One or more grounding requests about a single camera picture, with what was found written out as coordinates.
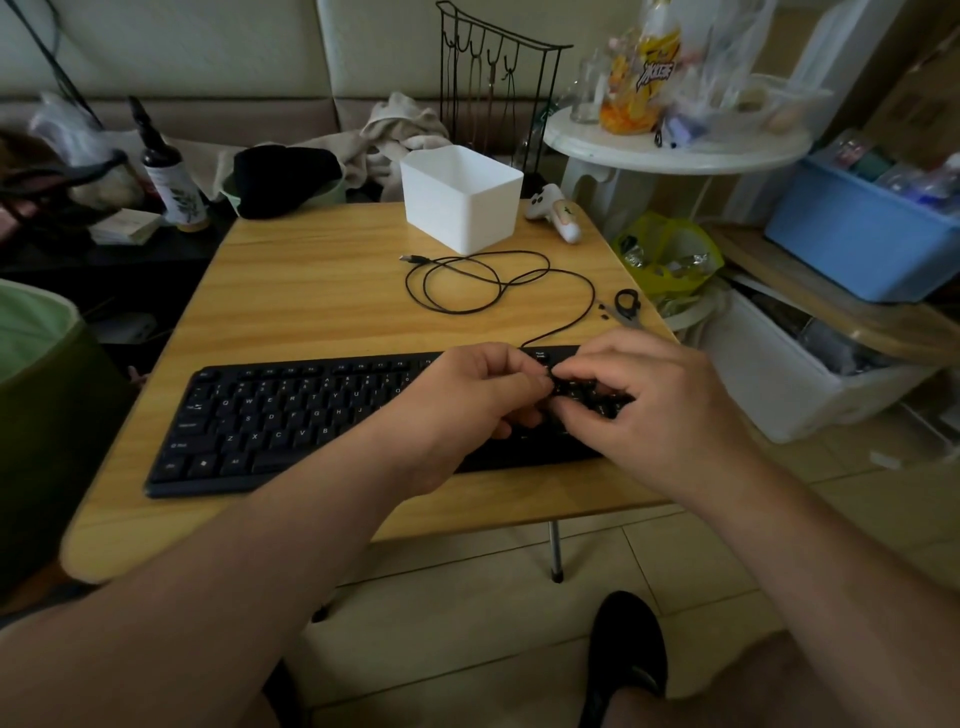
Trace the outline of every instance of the spacebar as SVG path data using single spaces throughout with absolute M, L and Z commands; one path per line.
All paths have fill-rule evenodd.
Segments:
M 310 454 L 308 449 L 279 449 L 258 452 L 253 459 L 252 473 L 279 473 L 299 463 Z

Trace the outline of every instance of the cord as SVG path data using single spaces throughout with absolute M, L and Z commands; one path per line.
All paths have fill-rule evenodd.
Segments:
M 491 265 L 488 265 L 482 260 L 477 259 L 484 255 L 535 255 L 536 257 L 540 258 L 543 261 L 545 267 L 534 268 L 532 270 L 527 271 L 526 273 L 521 273 L 519 276 L 514 276 L 509 280 L 503 280 Z M 550 258 L 548 258 L 543 253 L 538 253 L 537 251 L 486 251 L 485 253 L 474 253 L 473 255 L 445 255 L 444 257 L 438 257 L 438 258 L 429 258 L 429 257 L 426 257 L 425 255 L 401 255 L 400 260 L 403 260 L 404 262 L 407 262 L 407 263 L 411 263 L 414 266 L 413 268 L 410 269 L 406 277 L 403 279 L 403 285 L 406 287 L 407 293 L 410 294 L 410 298 L 412 298 L 414 302 L 417 303 L 417 305 L 420 305 L 423 308 L 426 308 L 428 311 L 445 313 L 450 316 L 466 316 L 470 313 L 479 313 L 480 311 L 486 311 L 488 308 L 490 308 L 491 306 L 499 302 L 500 299 L 503 298 L 504 294 L 506 294 L 506 292 L 511 287 L 532 283 L 535 280 L 540 280 L 541 278 L 543 278 L 549 273 L 563 273 L 568 276 L 573 276 L 574 278 L 578 278 L 580 280 L 585 281 L 587 285 L 590 287 L 590 302 L 587 305 L 587 308 L 584 309 L 584 312 L 579 316 L 577 316 L 577 318 L 575 318 L 569 324 L 564 324 L 561 327 L 553 328 L 547 331 L 546 333 L 540 334 L 539 336 L 534 336 L 532 339 L 527 339 L 522 344 L 520 344 L 521 347 L 529 346 L 530 344 L 533 344 L 535 341 L 539 341 L 540 339 L 545 339 L 547 336 L 552 336 L 553 334 L 560 333 L 561 331 L 566 331 L 568 328 L 571 328 L 579 324 L 581 321 L 587 318 L 588 314 L 593 309 L 593 304 L 596 302 L 596 298 L 597 298 L 596 288 L 593 286 L 593 283 L 589 278 L 575 271 L 567 271 L 564 268 L 554 268 L 553 265 L 551 265 L 550 263 Z M 493 278 L 484 278 L 483 276 L 478 276 L 477 274 L 471 273 L 470 271 L 465 271 L 461 268 L 457 268 L 454 265 L 454 263 L 459 263 L 459 262 L 474 263 L 483 268 L 486 268 L 488 271 L 490 271 Z M 423 280 L 420 282 L 420 287 L 422 289 L 422 298 L 419 298 L 417 294 L 414 293 L 413 288 L 411 288 L 410 286 L 410 278 L 423 266 L 430 266 L 430 267 L 423 274 Z M 453 271 L 454 273 L 458 273 L 461 276 L 467 276 L 468 278 L 482 280 L 485 283 L 492 283 L 493 285 L 496 286 L 496 289 L 497 289 L 496 295 L 494 295 L 493 298 L 487 303 L 475 306 L 474 308 L 459 308 L 459 309 L 447 308 L 446 306 L 441 305 L 440 303 L 437 303 L 433 299 L 433 297 L 430 296 L 430 291 L 427 288 L 427 282 L 430 280 L 430 276 L 442 268 L 445 268 L 446 270 L 449 270 L 449 271 Z
M 66 75 L 66 71 L 64 71 L 62 66 L 60 66 L 60 64 L 57 62 L 56 56 L 57 52 L 60 50 L 60 12 L 54 7 L 52 0 L 45 0 L 45 2 L 50 8 L 50 13 L 54 21 L 54 51 L 52 53 L 47 48 L 46 44 L 40 39 L 40 36 L 36 34 L 34 26 L 30 24 L 29 20 L 27 20 L 26 16 L 23 14 L 23 11 L 20 10 L 20 6 L 16 4 L 15 0 L 6 0 L 7 6 L 23 24 L 23 27 L 27 29 L 27 33 L 30 34 L 30 37 L 34 40 L 34 43 L 40 50 L 40 53 L 43 55 L 43 58 L 45 58 L 47 63 L 50 65 L 50 70 L 54 74 L 54 79 L 57 81 L 57 87 L 60 89 L 60 93 L 63 94 L 68 101 L 73 102 L 90 114 L 97 126 L 100 127 L 100 129 L 103 129 L 104 125 L 100 121 L 100 118 L 93 112 L 93 109 L 91 109 L 89 104 L 86 102 L 84 95 L 79 89 L 77 89 L 77 87 L 70 80 L 70 77 Z

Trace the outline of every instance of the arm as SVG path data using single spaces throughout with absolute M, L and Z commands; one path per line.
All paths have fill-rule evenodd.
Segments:
M 0 714 L 10 725 L 236 722 L 391 511 L 509 435 L 508 414 L 535 424 L 531 405 L 551 388 L 506 345 L 450 350 L 177 546 L 0 638 Z
M 702 354 L 621 329 L 553 374 L 636 398 L 612 422 L 572 400 L 553 407 L 573 435 L 719 533 L 853 716 L 955 724 L 960 598 L 769 462 Z

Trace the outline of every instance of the white storage box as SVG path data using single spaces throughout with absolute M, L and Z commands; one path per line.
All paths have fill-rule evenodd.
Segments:
M 708 322 L 700 349 L 737 404 L 775 443 L 865 420 L 937 371 L 899 364 L 838 376 L 736 291 L 728 292 L 728 304 Z
M 467 147 L 417 150 L 400 163 L 407 222 L 460 255 L 514 234 L 523 173 Z

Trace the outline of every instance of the metal rack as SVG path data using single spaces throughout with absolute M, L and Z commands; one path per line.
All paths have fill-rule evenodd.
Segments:
M 495 126 L 493 138 L 502 138 L 505 128 L 509 129 L 510 143 L 515 149 L 523 138 L 523 129 L 517 128 L 516 103 L 518 100 L 532 102 L 533 112 L 526 129 L 522 161 L 517 155 L 515 163 L 528 171 L 527 163 L 535 154 L 529 171 L 536 171 L 540 166 L 543 138 L 542 135 L 535 138 L 535 129 L 549 113 L 560 54 L 573 46 L 521 36 L 468 15 L 449 0 L 440 0 L 437 8 L 441 14 L 440 118 L 450 131 L 450 138 L 477 152 L 491 155 L 491 131 Z M 532 67 L 537 63 L 540 65 L 537 89 L 532 98 L 517 97 L 516 71 L 522 63 L 533 64 Z M 467 82 L 466 94 L 464 80 Z M 494 102 L 498 109 L 502 104 L 499 121 L 495 120 Z M 478 122 L 484 116 L 481 132 Z

